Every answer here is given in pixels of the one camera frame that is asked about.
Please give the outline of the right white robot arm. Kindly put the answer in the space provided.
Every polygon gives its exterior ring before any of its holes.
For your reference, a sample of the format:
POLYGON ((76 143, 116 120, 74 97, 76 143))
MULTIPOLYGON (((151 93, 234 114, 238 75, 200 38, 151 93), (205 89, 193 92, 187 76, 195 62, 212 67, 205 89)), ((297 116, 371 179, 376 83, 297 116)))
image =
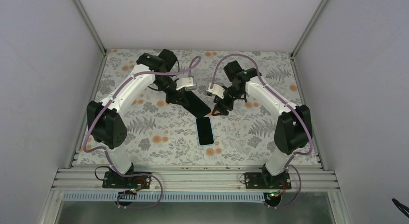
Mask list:
POLYGON ((311 112, 306 105, 297 106, 272 89, 257 68, 244 70, 237 61, 228 63, 224 72, 229 87, 211 82, 208 95, 214 95, 213 116, 228 115, 234 102, 250 95, 271 114, 277 114, 273 141, 276 149, 263 164, 247 189, 290 188, 288 168, 296 155, 309 155, 313 149, 311 112))

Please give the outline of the black phone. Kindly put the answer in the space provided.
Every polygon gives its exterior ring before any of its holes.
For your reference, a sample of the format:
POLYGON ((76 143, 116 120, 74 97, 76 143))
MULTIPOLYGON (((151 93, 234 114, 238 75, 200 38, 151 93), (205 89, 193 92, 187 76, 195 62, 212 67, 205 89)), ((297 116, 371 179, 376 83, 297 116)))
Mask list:
POLYGON ((196 118, 202 118, 211 112, 210 107, 192 91, 185 93, 185 101, 183 107, 196 118))

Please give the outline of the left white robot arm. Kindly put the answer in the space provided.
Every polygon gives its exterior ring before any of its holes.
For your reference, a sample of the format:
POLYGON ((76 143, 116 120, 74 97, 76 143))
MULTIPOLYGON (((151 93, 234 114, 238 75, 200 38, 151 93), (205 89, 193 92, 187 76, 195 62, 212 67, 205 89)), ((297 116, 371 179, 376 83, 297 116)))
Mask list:
POLYGON ((144 53, 137 60, 129 76, 101 101, 90 101, 86 107, 87 132, 83 141, 86 153, 102 150, 115 175, 115 181, 123 188, 134 182, 134 166, 122 147, 127 137, 127 127, 122 116, 133 101, 147 87, 154 84, 166 95, 166 102, 185 108, 191 103, 187 95, 196 86, 191 71, 200 63, 196 56, 185 70, 172 72, 178 62, 176 55, 163 49, 158 56, 144 53))

